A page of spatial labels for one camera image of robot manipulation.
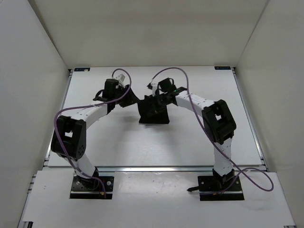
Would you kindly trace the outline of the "black skirt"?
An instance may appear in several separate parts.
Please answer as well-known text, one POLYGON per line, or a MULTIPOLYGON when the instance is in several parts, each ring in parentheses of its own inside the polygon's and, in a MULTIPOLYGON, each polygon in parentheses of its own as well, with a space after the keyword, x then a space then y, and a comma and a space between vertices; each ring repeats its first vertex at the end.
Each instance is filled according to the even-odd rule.
POLYGON ((154 96, 145 95, 137 106, 140 114, 140 124, 169 124, 167 105, 159 105, 154 96))

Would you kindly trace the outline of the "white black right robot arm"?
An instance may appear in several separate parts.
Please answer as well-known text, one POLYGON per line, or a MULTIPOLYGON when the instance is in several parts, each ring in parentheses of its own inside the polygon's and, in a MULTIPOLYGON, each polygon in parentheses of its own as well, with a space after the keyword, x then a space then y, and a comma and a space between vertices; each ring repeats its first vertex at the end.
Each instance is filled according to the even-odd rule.
POLYGON ((141 124, 168 124, 167 106, 193 111, 203 121, 206 136, 214 144, 213 186, 224 190, 234 178, 231 162, 231 144, 236 123, 224 100, 212 101, 191 94, 184 87, 176 87, 173 79, 166 78, 157 84, 148 84, 152 90, 138 104, 141 124))

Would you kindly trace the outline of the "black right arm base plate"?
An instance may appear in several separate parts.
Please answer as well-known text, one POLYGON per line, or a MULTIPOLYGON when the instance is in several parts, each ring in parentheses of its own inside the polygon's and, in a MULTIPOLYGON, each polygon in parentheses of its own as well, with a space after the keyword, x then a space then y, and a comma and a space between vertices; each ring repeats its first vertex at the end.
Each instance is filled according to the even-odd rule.
POLYGON ((188 192, 199 191, 200 201, 242 201, 244 194, 240 178, 233 178, 220 187, 213 176, 198 176, 198 186, 190 187, 188 192))

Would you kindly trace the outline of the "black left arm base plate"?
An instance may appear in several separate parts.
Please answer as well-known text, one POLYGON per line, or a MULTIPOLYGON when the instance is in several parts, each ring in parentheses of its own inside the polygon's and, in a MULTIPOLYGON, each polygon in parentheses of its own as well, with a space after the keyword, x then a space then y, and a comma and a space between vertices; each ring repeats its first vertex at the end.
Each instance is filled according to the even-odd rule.
POLYGON ((103 182, 105 191, 99 181, 73 177, 70 198, 71 199, 95 199, 111 200, 114 190, 114 176, 99 176, 103 182))

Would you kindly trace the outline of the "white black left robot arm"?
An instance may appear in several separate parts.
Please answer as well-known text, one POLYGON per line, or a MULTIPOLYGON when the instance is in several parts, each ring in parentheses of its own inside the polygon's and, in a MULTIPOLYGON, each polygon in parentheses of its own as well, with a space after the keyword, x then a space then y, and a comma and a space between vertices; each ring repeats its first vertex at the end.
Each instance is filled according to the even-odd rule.
POLYGON ((73 164, 78 181, 88 189, 98 187, 100 181, 97 168, 85 155, 86 131, 116 105, 127 107, 139 102, 130 85, 124 84, 123 74, 107 79, 104 86, 91 105, 72 116, 61 115, 56 119, 57 131, 51 141, 51 151, 73 164))

